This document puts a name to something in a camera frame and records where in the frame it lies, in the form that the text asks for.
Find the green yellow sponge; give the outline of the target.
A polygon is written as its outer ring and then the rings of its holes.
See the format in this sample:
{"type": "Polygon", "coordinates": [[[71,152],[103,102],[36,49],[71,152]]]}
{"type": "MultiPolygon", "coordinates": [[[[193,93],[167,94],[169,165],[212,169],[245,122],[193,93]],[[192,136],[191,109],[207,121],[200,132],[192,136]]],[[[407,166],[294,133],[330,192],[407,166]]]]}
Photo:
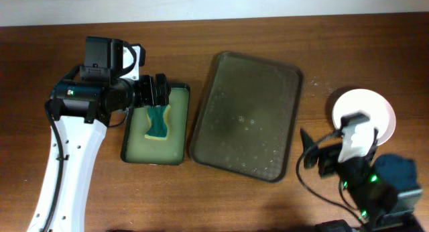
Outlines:
{"type": "Polygon", "coordinates": [[[170,105],[150,107],[147,109],[149,128],[144,135],[145,138],[158,141],[165,141],[168,139],[170,132],[168,113],[170,109],[170,105]]]}

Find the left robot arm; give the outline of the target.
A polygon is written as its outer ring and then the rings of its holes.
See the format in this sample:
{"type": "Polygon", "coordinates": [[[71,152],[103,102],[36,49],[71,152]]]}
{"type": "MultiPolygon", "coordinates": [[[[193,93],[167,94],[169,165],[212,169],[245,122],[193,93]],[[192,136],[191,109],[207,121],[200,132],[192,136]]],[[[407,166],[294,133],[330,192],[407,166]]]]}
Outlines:
{"type": "Polygon", "coordinates": [[[91,176],[112,113],[169,103],[165,74],[131,76],[144,64],[141,44],[86,38],[84,62],[55,84],[44,105],[50,153],[28,231],[84,231],[91,176]]]}

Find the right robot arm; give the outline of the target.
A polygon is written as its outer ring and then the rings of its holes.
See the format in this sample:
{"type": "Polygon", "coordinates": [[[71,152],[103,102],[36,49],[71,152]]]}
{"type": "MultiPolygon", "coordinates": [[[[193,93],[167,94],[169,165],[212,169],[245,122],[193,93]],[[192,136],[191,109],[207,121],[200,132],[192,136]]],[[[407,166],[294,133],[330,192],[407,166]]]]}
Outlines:
{"type": "Polygon", "coordinates": [[[320,148],[304,130],[300,136],[303,153],[296,166],[318,167],[321,178],[338,176],[339,193],[348,192],[354,202],[339,206],[361,223],[360,231],[423,230],[414,215],[423,193],[414,160],[397,154],[376,158],[372,146],[366,156],[339,162],[340,143],[320,148]]]}

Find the pink-rimmed plate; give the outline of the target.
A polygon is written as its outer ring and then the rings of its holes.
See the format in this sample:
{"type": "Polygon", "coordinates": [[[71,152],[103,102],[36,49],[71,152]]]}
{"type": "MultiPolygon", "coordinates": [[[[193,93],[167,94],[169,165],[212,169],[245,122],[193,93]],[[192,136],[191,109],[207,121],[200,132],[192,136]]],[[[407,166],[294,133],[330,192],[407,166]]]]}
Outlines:
{"type": "Polygon", "coordinates": [[[341,95],[332,108],[334,127],[341,126],[342,116],[356,112],[366,114],[378,130],[378,146],[391,138],[396,127],[396,116],[393,107],[380,94],[368,89],[353,89],[341,95]]]}

